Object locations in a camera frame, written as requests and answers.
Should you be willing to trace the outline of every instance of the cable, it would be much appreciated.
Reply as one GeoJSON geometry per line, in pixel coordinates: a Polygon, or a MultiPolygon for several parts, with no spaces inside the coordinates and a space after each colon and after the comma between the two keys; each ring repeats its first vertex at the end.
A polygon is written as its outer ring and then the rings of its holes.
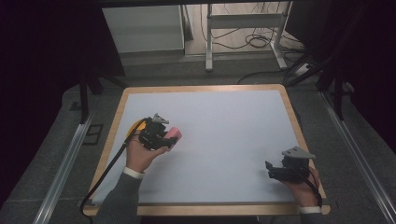
{"type": "Polygon", "coordinates": [[[317,181],[315,180],[315,177],[314,177],[314,175],[312,174],[312,172],[311,172],[309,169],[306,169],[306,168],[302,167],[303,169],[307,170],[307,171],[309,172],[309,174],[312,175],[312,177],[314,178],[315,186],[314,186],[314,184],[311,183],[311,181],[308,180],[308,177],[309,177],[309,176],[308,176],[307,178],[303,177],[303,176],[302,176],[298,171],[296,171],[290,164],[288,164],[287,162],[285,162],[285,163],[289,166],[289,168],[290,168],[295,174],[297,174],[297,176],[300,177],[301,180],[303,180],[303,181],[305,182],[306,185],[308,185],[309,188],[312,189],[312,192],[314,193],[314,196],[318,199],[318,206],[319,206],[319,207],[322,207],[322,205],[323,205],[323,199],[322,199],[322,197],[321,197],[321,195],[320,195],[320,192],[319,192],[319,189],[318,189],[318,183],[317,183],[317,181]]]}
{"type": "Polygon", "coordinates": [[[301,41],[298,40],[298,39],[293,39],[293,38],[287,37],[287,36],[285,36],[285,35],[282,35],[282,37],[283,37],[283,38],[286,38],[286,39],[289,39],[289,40],[292,40],[292,41],[295,41],[295,42],[301,43],[301,41]]]}
{"type": "Polygon", "coordinates": [[[269,10],[269,8],[270,8],[270,6],[271,6],[271,3],[272,3],[272,2],[269,2],[269,3],[268,3],[268,6],[267,6],[267,13],[269,12],[268,10],[269,10]]]}
{"type": "Polygon", "coordinates": [[[256,6],[254,6],[254,8],[251,9],[250,13],[253,13],[254,9],[255,9],[258,5],[259,5],[259,3],[256,3],[256,6]]]}
{"type": "MultiPolygon", "coordinates": [[[[265,4],[262,4],[261,13],[262,13],[263,10],[264,10],[264,6],[265,6],[265,4]]],[[[204,32],[203,21],[202,21],[202,5],[200,5],[200,17],[201,17],[200,19],[201,19],[201,32],[202,32],[202,36],[203,36],[204,40],[207,41],[207,38],[206,38],[205,32],[204,32]]],[[[211,35],[211,36],[212,36],[213,38],[220,38],[220,37],[224,37],[224,36],[226,36],[226,35],[229,35],[229,34],[235,32],[235,31],[238,31],[238,30],[240,30],[240,29],[241,29],[241,28],[234,29],[234,30],[232,30],[231,32],[228,32],[228,33],[226,33],[226,34],[224,34],[224,35],[219,35],[219,36],[213,36],[213,35],[211,35]]],[[[255,33],[256,30],[257,30],[257,28],[255,28],[255,29],[253,30],[253,33],[252,33],[251,35],[247,35],[247,36],[245,37],[245,42],[246,42],[246,44],[245,44],[245,45],[242,45],[242,46],[239,46],[239,47],[230,47],[230,46],[226,46],[226,45],[220,44],[220,43],[218,43],[218,42],[212,42],[212,44],[214,44],[214,45],[220,45],[220,46],[223,46],[224,48],[227,48],[227,49],[241,49],[241,48],[246,47],[247,45],[250,45],[251,47],[256,48],[256,49],[265,48],[266,46],[268,46],[268,45],[271,43],[272,38],[274,37],[274,29],[273,29],[273,32],[272,32],[270,38],[268,38],[268,37],[265,36],[265,35],[255,35],[254,33],[255,33]],[[254,40],[264,41],[264,44],[261,45],[261,46],[255,45],[255,44],[252,43],[254,40]]]]}
{"type": "Polygon", "coordinates": [[[245,79],[245,78],[247,78],[247,77],[252,77],[252,76],[255,76],[255,75],[258,75],[258,74],[265,74],[265,73],[281,73],[281,72],[284,72],[284,71],[287,71],[288,69],[285,69],[285,70],[278,70],[278,71],[262,71],[262,72],[254,72],[254,73],[250,73],[250,74],[247,74],[247,75],[245,75],[244,77],[241,77],[241,78],[239,78],[239,80],[236,82],[236,85],[240,85],[241,84],[241,81],[243,80],[243,79],[245,79]]]}
{"type": "Polygon", "coordinates": [[[276,8],[276,13],[279,10],[280,2],[277,2],[277,8],[276,8]]]}
{"type": "Polygon", "coordinates": [[[290,70],[283,77],[282,85],[287,86],[289,78],[295,73],[299,64],[301,64],[306,58],[308,58],[308,53],[305,52],[290,68],[290,70]]]}
{"type": "Polygon", "coordinates": [[[228,11],[227,7],[225,6],[225,3],[224,3],[224,9],[228,12],[228,14],[230,14],[230,12],[228,11]]]}
{"type": "Polygon", "coordinates": [[[93,186],[93,188],[90,190],[90,192],[88,192],[88,194],[85,196],[85,198],[82,200],[81,205],[79,206],[79,212],[86,217],[87,219],[90,220],[90,223],[92,223],[92,217],[85,215],[84,213],[84,204],[91,198],[91,196],[93,195],[93,193],[97,190],[97,188],[99,188],[100,184],[103,182],[103,180],[105,179],[106,175],[108,174],[108,172],[111,170],[111,168],[113,167],[113,165],[116,163],[116,161],[119,159],[120,155],[122,154],[123,150],[128,146],[129,142],[131,141],[132,137],[137,135],[134,134],[136,133],[136,130],[140,127],[140,125],[144,122],[147,121],[147,119],[141,119],[137,125],[134,127],[134,129],[131,131],[131,133],[128,135],[128,137],[125,139],[125,141],[123,142],[122,146],[120,147],[120,150],[117,152],[116,156],[114,156],[113,160],[111,160],[111,162],[108,164],[107,168],[105,169],[105,171],[102,173],[102,175],[100,176],[99,180],[96,182],[96,184],[93,186]]]}
{"type": "Polygon", "coordinates": [[[308,51],[309,51],[309,50],[307,50],[307,49],[290,49],[290,48],[285,47],[285,46],[280,45],[280,44],[279,44],[278,47],[279,47],[279,50],[280,50],[280,51],[283,51],[283,52],[305,53],[305,52],[308,52],[308,51]]]}

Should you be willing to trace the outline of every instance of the wooden table edge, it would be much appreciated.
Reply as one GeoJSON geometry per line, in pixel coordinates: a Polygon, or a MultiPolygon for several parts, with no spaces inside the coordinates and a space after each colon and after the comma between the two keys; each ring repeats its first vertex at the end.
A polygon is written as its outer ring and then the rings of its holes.
{"type": "MultiPolygon", "coordinates": [[[[301,131],[300,125],[298,123],[298,120],[294,114],[294,110],[291,106],[291,102],[289,99],[289,96],[286,92],[286,89],[284,86],[280,84],[262,84],[262,85],[214,85],[214,86],[169,86],[169,87],[131,87],[127,88],[124,90],[122,93],[122,96],[120,98],[120,103],[116,111],[116,115],[114,116],[113,123],[111,125],[109,134],[107,136],[107,140],[104,146],[104,150],[102,153],[102,156],[99,160],[99,163],[97,165],[95,174],[93,176],[93,180],[91,183],[91,188],[95,185],[95,183],[98,181],[100,178],[100,175],[103,173],[103,171],[106,168],[107,160],[110,155],[111,148],[114,144],[114,139],[117,133],[117,129],[119,128],[120,125],[120,118],[122,117],[122,113],[125,108],[126,101],[128,99],[128,96],[130,94],[135,94],[135,93],[159,93],[159,92],[195,92],[195,91],[279,91],[280,95],[282,97],[283,103],[286,107],[286,111],[288,112],[288,116],[290,119],[291,126],[294,130],[294,133],[297,138],[297,142],[299,146],[306,150],[308,150],[308,147],[306,145],[306,142],[304,140],[303,133],[301,131]]],[[[315,168],[315,164],[310,161],[310,166],[315,168]]],[[[326,199],[326,194],[324,192],[323,187],[320,185],[319,187],[319,192],[322,196],[323,199],[326,199]]],[[[239,209],[242,209],[242,211],[246,211],[243,209],[243,206],[246,206],[249,209],[253,209],[256,211],[257,209],[263,209],[262,212],[260,212],[257,215],[272,215],[272,209],[270,208],[271,206],[274,206],[277,209],[281,209],[282,211],[293,211],[290,214],[283,213],[282,215],[297,215],[298,212],[295,212],[295,208],[289,209],[289,206],[297,207],[296,205],[293,204],[281,204],[281,205],[238,205],[239,209]]],[[[96,212],[99,210],[100,206],[84,206],[84,213],[89,215],[89,216],[94,216],[96,215],[96,212]]],[[[178,214],[177,211],[180,211],[180,208],[189,208],[193,212],[195,216],[204,216],[200,214],[211,214],[211,210],[208,208],[216,208],[215,210],[221,211],[223,209],[232,209],[231,205],[197,205],[197,206],[158,206],[158,205],[153,205],[153,206],[139,206],[138,208],[138,215],[139,216],[173,216],[172,214],[178,214]],[[161,209],[164,209],[167,207],[168,209],[165,209],[163,211],[168,211],[168,215],[164,214],[161,212],[161,209]]],[[[185,211],[185,209],[181,209],[183,213],[182,214],[188,214],[189,212],[185,211]]],[[[322,213],[324,215],[327,215],[330,213],[330,206],[329,205],[323,205],[322,207],[322,213]]]]}

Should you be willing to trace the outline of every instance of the gray floor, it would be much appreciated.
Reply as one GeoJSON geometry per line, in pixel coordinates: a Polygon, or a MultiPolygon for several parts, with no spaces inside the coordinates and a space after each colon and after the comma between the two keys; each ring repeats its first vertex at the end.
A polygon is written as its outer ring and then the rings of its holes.
{"type": "MultiPolygon", "coordinates": [[[[217,55],[212,73],[205,72],[204,57],[164,55],[162,59],[160,57],[156,60],[147,57],[140,64],[134,64],[126,58],[123,58],[123,62],[127,77],[120,77],[120,80],[136,87],[228,85],[235,84],[239,78],[249,73],[278,70],[272,54],[265,53],[254,56],[217,55]]],[[[281,83],[282,79],[283,73],[258,74],[244,79],[242,84],[281,83]]],[[[300,117],[305,141],[310,151],[317,156],[316,166],[332,208],[327,217],[331,223],[388,223],[361,177],[325,104],[315,91],[316,79],[312,77],[288,91],[295,112],[300,117]]],[[[77,204],[90,187],[122,94],[122,89],[118,86],[104,79],[101,81],[105,92],[100,96],[90,95],[90,101],[99,101],[92,125],[103,125],[102,134],[97,145],[81,147],[49,223],[88,223],[79,213],[77,204]]],[[[78,102],[78,87],[64,94],[58,118],[21,181],[2,207],[0,223],[32,223],[35,219],[78,126],[80,111],[75,107],[78,102]]],[[[390,197],[396,201],[396,177],[392,174],[396,170],[396,156],[359,115],[348,97],[344,99],[343,108],[346,123],[364,156],[390,197]]],[[[94,139],[86,137],[84,141],[91,143],[94,139]]],[[[260,217],[260,220],[262,223],[299,223],[298,217],[260,217]]]]}

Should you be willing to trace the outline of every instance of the table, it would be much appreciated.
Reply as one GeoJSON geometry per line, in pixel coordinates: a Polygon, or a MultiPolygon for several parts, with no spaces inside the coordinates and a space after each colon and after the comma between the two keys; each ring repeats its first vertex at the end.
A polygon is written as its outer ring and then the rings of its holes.
{"type": "Polygon", "coordinates": [[[274,27],[277,31],[274,41],[271,40],[270,46],[276,57],[280,69],[287,69],[285,60],[279,51],[279,42],[285,29],[286,20],[289,15],[291,2],[288,2],[281,13],[272,14],[239,14],[239,15],[212,15],[211,4],[207,5],[207,30],[206,30],[206,60],[205,69],[208,72],[213,70],[212,55],[212,29],[231,29],[231,28],[258,28],[274,27]]]}
{"type": "MultiPolygon", "coordinates": [[[[295,134],[297,144],[307,150],[307,146],[300,130],[297,118],[295,117],[290,100],[286,94],[285,89],[281,85],[253,85],[253,86],[189,86],[189,87],[146,87],[146,88],[128,88],[120,99],[120,105],[116,112],[110,133],[106,140],[105,148],[102,157],[99,161],[95,176],[92,181],[92,186],[99,179],[101,173],[106,168],[106,162],[110,156],[111,148],[116,141],[117,129],[120,127],[120,120],[124,112],[126,102],[129,94],[141,94],[141,93],[194,93],[194,92],[252,92],[252,91],[277,91],[280,93],[281,101],[284,104],[285,111],[290,120],[290,127],[292,132],[295,134]]],[[[323,187],[319,189],[324,202],[326,202],[326,195],[323,187]]],[[[85,206],[85,213],[90,216],[94,216],[98,210],[98,206],[85,206]]],[[[323,214],[330,212],[330,206],[325,203],[322,207],[323,214]]],[[[258,215],[297,215],[299,213],[298,206],[295,202],[289,203],[145,203],[138,207],[139,216],[258,216],[258,215]]]]}

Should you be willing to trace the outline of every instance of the metal rail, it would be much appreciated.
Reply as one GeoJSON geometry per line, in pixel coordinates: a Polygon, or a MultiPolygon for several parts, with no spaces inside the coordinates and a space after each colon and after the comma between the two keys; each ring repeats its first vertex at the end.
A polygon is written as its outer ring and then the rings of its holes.
{"type": "Polygon", "coordinates": [[[50,217],[55,209],[56,203],[59,200],[64,184],[66,183],[67,177],[69,177],[70,171],[76,160],[82,141],[84,140],[85,134],[90,127],[92,118],[95,114],[95,106],[91,110],[90,115],[83,124],[79,124],[73,139],[64,154],[64,159],[59,166],[56,176],[52,180],[52,184],[49,187],[46,197],[41,204],[40,209],[35,216],[34,224],[46,224],[50,221],[50,217]]]}
{"type": "Polygon", "coordinates": [[[370,191],[373,193],[373,196],[378,203],[379,208],[387,219],[387,222],[389,224],[395,224],[396,210],[391,198],[388,196],[381,182],[376,178],[375,173],[370,167],[370,164],[364,158],[364,155],[361,153],[361,149],[353,138],[353,135],[350,133],[347,125],[335,114],[332,106],[332,99],[330,98],[330,96],[324,92],[320,92],[319,94],[322,97],[329,114],[332,116],[332,120],[336,124],[338,131],[346,142],[346,146],[353,160],[355,161],[359,171],[361,172],[361,175],[363,176],[370,191]]]}

